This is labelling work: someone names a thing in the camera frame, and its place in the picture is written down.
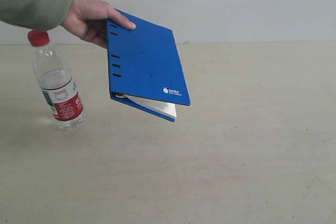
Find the person's open bare hand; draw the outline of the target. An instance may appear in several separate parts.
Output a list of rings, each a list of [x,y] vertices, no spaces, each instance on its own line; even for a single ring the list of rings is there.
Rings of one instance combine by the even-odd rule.
[[[136,28],[111,4],[101,0],[71,0],[69,12],[60,25],[79,39],[106,48],[107,19],[128,30]]]

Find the green knit sleeve forearm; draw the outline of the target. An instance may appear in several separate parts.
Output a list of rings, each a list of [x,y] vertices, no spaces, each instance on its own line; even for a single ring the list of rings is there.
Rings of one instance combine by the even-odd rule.
[[[48,31],[66,18],[72,0],[1,0],[1,21],[13,26]]]

